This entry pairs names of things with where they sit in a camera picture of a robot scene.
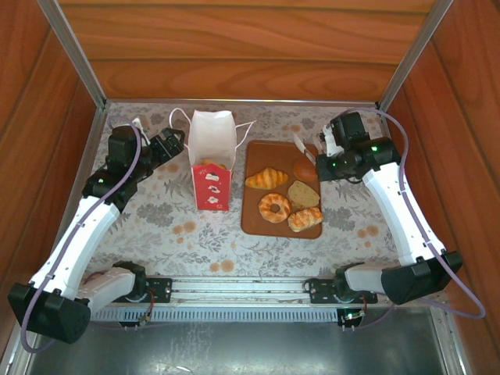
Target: pastry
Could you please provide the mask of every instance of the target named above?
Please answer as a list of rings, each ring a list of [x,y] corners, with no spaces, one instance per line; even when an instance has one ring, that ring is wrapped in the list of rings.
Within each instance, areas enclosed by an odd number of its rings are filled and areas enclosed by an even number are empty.
[[[216,166],[218,166],[219,168],[222,168],[223,170],[227,170],[226,166],[223,165],[223,164],[218,164],[216,162],[214,162],[213,160],[211,159],[203,159],[202,160],[202,166],[206,166],[208,164],[215,164]]]
[[[294,161],[294,176],[304,182],[313,182],[318,179],[316,166],[306,157]]]
[[[300,232],[314,227],[323,221],[323,214],[317,207],[303,209],[302,211],[292,213],[288,217],[288,226],[294,232]]]
[[[288,188],[288,199],[298,209],[308,209],[320,203],[320,196],[308,185],[295,181]]]
[[[280,207],[278,212],[271,211],[271,206],[277,205]],[[288,199],[278,193],[270,193],[262,198],[259,202],[259,212],[264,220],[271,223],[281,223],[290,215],[291,206]]]
[[[285,172],[274,170],[273,168],[265,168],[257,174],[248,177],[245,180],[245,185],[249,188],[271,190],[287,181],[288,175]]]

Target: knife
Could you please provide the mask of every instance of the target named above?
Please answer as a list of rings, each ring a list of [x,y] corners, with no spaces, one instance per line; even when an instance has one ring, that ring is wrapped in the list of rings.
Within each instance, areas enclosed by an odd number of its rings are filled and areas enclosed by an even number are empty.
[[[302,154],[304,154],[305,157],[307,159],[309,159],[309,161],[315,166],[316,165],[316,160],[314,158],[314,155],[310,152],[310,150],[308,150],[305,147],[304,142],[302,142],[302,140],[298,137],[298,135],[296,133],[293,133],[293,136],[294,136],[294,143],[297,146],[298,150]]]

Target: wooden cutting board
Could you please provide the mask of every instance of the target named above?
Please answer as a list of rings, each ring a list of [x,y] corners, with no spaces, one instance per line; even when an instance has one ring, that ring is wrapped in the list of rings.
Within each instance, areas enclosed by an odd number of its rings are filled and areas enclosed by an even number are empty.
[[[316,156],[317,150],[314,145],[305,145],[310,152]],[[279,193],[283,196],[288,195],[288,188],[297,180],[293,174],[294,161],[304,157],[297,149],[294,143],[279,142],[279,141],[260,141],[255,140],[248,143],[247,146],[247,161],[245,167],[245,179],[264,170],[267,167],[280,170],[288,175],[286,184],[282,184],[273,190],[254,189],[252,187],[244,187],[243,203],[241,209],[241,229],[246,234],[257,234],[260,236],[272,237],[290,237],[290,238],[308,238],[314,239],[321,235],[323,230],[322,224],[312,228],[295,233],[288,226],[288,221],[273,224],[264,220],[259,212],[259,202],[264,195],[269,193]],[[308,184],[318,195],[320,195],[320,181],[305,183]]]

